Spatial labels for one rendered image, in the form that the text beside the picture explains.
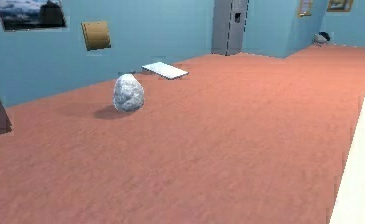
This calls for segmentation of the dark landscape framed picture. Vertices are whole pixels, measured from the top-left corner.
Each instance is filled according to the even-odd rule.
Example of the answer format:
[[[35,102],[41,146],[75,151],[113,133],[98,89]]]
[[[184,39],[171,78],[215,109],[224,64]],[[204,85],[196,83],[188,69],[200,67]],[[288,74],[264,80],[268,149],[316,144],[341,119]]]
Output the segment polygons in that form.
[[[61,0],[0,0],[5,31],[65,28]]]

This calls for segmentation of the gold framed picture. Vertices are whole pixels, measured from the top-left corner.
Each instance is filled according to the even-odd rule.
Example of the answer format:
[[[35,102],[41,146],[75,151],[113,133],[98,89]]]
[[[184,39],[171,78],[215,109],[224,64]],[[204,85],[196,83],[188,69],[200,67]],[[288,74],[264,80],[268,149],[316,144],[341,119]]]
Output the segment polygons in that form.
[[[299,0],[297,15],[299,17],[310,16],[312,6],[313,6],[313,0]]]
[[[354,0],[328,0],[327,12],[349,12]]]

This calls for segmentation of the grey black round object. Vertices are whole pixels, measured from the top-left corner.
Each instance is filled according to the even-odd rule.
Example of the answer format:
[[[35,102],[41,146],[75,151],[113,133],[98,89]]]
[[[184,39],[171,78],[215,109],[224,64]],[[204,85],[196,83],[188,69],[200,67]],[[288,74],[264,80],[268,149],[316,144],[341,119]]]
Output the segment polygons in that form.
[[[329,42],[330,40],[331,37],[327,32],[318,32],[314,35],[313,42],[315,44],[321,45]]]

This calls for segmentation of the white flat floor mat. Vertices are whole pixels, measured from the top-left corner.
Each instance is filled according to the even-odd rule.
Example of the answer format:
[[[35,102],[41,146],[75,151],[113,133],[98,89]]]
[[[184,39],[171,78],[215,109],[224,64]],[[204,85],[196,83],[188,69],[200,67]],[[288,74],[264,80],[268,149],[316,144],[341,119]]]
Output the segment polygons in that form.
[[[147,71],[151,71],[163,78],[168,80],[177,79],[188,75],[187,71],[174,67],[172,65],[163,63],[163,62],[155,62],[147,65],[143,65],[142,68]]]

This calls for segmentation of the tan wooden wall panel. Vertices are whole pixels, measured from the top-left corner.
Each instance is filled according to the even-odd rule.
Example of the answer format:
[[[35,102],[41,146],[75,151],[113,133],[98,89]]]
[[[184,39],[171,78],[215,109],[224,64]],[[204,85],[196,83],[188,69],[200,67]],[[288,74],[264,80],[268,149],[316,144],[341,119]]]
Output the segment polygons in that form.
[[[111,47],[106,21],[82,22],[81,27],[88,51]]]

